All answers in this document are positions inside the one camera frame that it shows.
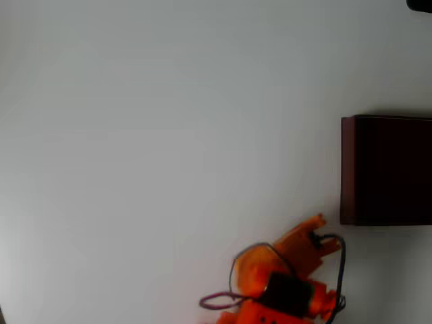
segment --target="white background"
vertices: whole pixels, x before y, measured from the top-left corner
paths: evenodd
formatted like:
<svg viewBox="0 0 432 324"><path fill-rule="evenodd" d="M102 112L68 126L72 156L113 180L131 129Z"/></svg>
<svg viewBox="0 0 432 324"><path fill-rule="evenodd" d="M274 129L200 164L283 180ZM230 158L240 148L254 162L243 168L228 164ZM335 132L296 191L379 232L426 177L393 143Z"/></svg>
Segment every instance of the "white background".
<svg viewBox="0 0 432 324"><path fill-rule="evenodd" d="M337 223L340 118L427 111L431 63L404 0L1 1L7 324L212 323L239 249ZM338 323L430 322L431 228L333 230Z"/></svg>

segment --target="orange plastic part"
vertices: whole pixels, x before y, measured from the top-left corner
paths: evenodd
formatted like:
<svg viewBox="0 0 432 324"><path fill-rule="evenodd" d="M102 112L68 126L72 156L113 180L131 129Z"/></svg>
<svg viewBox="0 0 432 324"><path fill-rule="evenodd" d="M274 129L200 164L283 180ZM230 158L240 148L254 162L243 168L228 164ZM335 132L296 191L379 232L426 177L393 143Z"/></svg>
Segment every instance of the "orange plastic part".
<svg viewBox="0 0 432 324"><path fill-rule="evenodd" d="M217 324L312 324L311 321L283 314L257 302L245 302L238 314L223 313Z"/></svg>
<svg viewBox="0 0 432 324"><path fill-rule="evenodd" d="M336 239L324 242L319 248L313 244L311 232L324 225L323 216L317 215L295 227L274 244L276 251L288 260L299 279L313 286L306 319L280 313L249 300L242 304L239 313L222 313L217 324L312 324L311 320L318 316L325 321L328 320L337 304L336 292L327 292L324 283L308 279L309 275L323 263L322 257L340 249ZM290 274L286 264L267 247L256 247L245 253L238 259L236 270L240 291L245 296L254 298L258 298L266 290L272 273Z"/></svg>
<svg viewBox="0 0 432 324"><path fill-rule="evenodd" d="M326 224L322 214L301 223L274 243L281 256L294 268L297 276L306 279L322 263L322 257L340 249L338 240L331 239L316 248L310 239L311 232ZM275 269L289 271L285 263L269 248L258 246L237 260L237 285L247 296L258 296L267 285L268 276Z"/></svg>

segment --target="black wire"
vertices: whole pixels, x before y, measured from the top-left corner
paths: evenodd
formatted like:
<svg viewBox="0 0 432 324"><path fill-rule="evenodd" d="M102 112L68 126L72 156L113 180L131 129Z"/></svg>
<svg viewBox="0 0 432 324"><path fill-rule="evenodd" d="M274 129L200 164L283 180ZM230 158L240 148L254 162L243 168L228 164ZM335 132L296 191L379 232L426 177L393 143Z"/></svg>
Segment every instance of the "black wire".
<svg viewBox="0 0 432 324"><path fill-rule="evenodd" d="M233 301L238 299L237 302L233 302L231 304L222 304L222 305L216 305L216 304L210 304L209 300L219 298L219 297L231 297ZM217 292L215 294L211 294L205 297L202 297L200 299L199 305L205 309L209 309L211 311L221 311L223 309L228 309L235 306L240 306L243 302L249 299L254 299L252 297L243 296L240 294L236 294L233 292Z"/></svg>
<svg viewBox="0 0 432 324"><path fill-rule="evenodd" d="M277 255L277 257L279 259L281 259L283 261L283 263L285 264L285 266L290 270L291 274L294 277L297 277L297 272L295 270L295 268L292 266L292 264L285 259L276 249L273 245L271 245L270 243L267 242L259 242L259 243L255 243L252 244L250 246L248 246L247 248L241 250L236 257L234 258L234 260L232 261L231 264L231 269L229 270L229 279L228 279L228 287L229 287L229 292L232 292L232 274L234 272L234 267L236 266L236 262L238 260L238 258L240 258L244 253L248 252L249 250L252 250L253 248L256 248L258 246L266 246L267 248L269 248L274 254Z"/></svg>
<svg viewBox="0 0 432 324"><path fill-rule="evenodd" d="M339 273L337 275L337 288L336 288L336 300L337 304L336 307L333 309L333 312L331 312L330 318L328 319L325 324L332 324L336 315L345 308L346 301L345 296L342 296L342 280L344 278L344 271L345 271L345 259L346 259L346 244L345 240L337 235L337 234L325 234L322 236L319 236L319 240L326 240L328 238L335 238L339 241L341 246L341 255L340 255L340 264L339 264Z"/></svg>

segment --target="black component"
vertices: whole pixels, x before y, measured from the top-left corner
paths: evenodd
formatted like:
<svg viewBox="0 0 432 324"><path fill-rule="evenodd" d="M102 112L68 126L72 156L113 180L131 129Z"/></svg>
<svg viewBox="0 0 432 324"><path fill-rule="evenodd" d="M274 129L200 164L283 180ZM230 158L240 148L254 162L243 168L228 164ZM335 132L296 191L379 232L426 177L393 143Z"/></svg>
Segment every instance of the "black component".
<svg viewBox="0 0 432 324"><path fill-rule="evenodd" d="M429 12L432 14L431 0L406 0L406 4L411 10Z"/></svg>
<svg viewBox="0 0 432 324"><path fill-rule="evenodd" d="M432 118L344 118L341 224L432 225L431 142Z"/></svg>
<svg viewBox="0 0 432 324"><path fill-rule="evenodd" d="M272 273L267 289L257 300L278 312L303 318L307 315L313 287L284 273Z"/></svg>

